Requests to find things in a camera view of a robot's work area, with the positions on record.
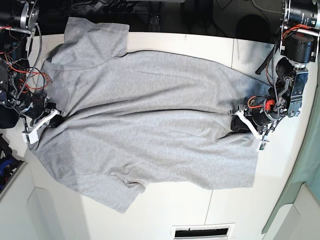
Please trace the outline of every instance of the table surface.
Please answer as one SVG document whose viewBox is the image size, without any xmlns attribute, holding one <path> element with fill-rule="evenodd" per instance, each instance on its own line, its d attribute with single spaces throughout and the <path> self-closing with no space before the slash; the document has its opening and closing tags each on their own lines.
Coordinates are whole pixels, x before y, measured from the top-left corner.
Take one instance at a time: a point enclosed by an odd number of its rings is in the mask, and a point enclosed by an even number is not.
<svg viewBox="0 0 320 240">
<path fill-rule="evenodd" d="M 39 66 L 49 52 L 63 42 L 63 34 L 44 36 Z M 31 63 L 38 46 L 39 39 L 35 38 Z M 255 70 L 272 47 L 247 40 L 174 33 L 130 32 L 127 42 L 128 52 L 154 50 L 207 59 L 264 82 L 266 75 L 255 75 Z M 275 59 L 276 62 L 280 59 L 279 54 Z M 318 66 L 310 63 L 308 69 L 301 114 L 284 119 L 270 136 L 270 144 L 259 153 L 252 188 L 211 191 L 188 182 L 155 183 L 137 197 L 125 214 L 119 214 L 55 182 L 39 160 L 26 151 L 22 125 L 1 132 L 17 154 L 29 163 L 34 185 L 51 193 L 66 239 L 163 240 L 170 239 L 171 226 L 235 223 L 232 239 L 261 240 L 262 229 L 288 180 L 306 132 Z"/>
</svg>

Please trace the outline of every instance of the floor vent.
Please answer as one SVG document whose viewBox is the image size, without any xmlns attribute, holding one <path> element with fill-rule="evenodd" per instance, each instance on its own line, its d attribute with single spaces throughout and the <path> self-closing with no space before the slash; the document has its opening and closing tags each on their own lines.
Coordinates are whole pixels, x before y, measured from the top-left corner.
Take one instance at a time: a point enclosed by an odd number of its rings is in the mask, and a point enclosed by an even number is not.
<svg viewBox="0 0 320 240">
<path fill-rule="evenodd" d="M 174 226 L 173 240 L 228 240 L 233 223 L 203 226 Z"/>
</svg>

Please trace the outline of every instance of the red component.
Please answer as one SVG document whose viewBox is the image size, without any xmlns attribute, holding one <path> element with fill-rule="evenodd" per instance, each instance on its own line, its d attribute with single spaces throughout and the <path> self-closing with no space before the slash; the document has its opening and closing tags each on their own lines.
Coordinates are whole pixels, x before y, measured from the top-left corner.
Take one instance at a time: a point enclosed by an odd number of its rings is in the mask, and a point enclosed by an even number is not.
<svg viewBox="0 0 320 240">
<path fill-rule="evenodd" d="M 265 103 L 265 110 L 266 111 L 270 111 L 271 110 L 271 106 L 274 106 L 276 104 L 275 100 L 273 99 L 269 99 L 266 101 Z"/>
</svg>

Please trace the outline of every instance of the t-shirt sleeve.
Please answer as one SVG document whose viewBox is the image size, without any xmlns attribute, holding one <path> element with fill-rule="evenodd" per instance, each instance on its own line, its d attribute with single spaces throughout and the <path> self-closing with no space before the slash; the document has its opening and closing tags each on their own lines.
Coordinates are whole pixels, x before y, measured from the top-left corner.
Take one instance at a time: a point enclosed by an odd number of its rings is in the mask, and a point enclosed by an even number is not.
<svg viewBox="0 0 320 240">
<path fill-rule="evenodd" d="M 50 68 L 60 71 L 84 70 L 101 65 L 127 53 L 129 26 L 118 23 L 92 23 L 70 17 L 64 32 L 64 44 L 52 58 Z"/>
</svg>

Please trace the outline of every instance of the gray t-shirt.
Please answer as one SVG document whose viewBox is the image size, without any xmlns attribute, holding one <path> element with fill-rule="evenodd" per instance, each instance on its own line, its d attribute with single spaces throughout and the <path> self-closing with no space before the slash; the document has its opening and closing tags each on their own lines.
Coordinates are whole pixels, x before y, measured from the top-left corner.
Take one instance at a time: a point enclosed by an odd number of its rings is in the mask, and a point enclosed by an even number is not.
<svg viewBox="0 0 320 240">
<path fill-rule="evenodd" d="M 64 44 L 42 68 L 53 79 L 51 101 L 67 115 L 31 146 L 44 167 L 120 213 L 149 183 L 251 187 L 257 144 L 231 133 L 228 113 L 267 85 L 204 59 L 127 53 L 128 30 L 69 19 Z"/>
</svg>

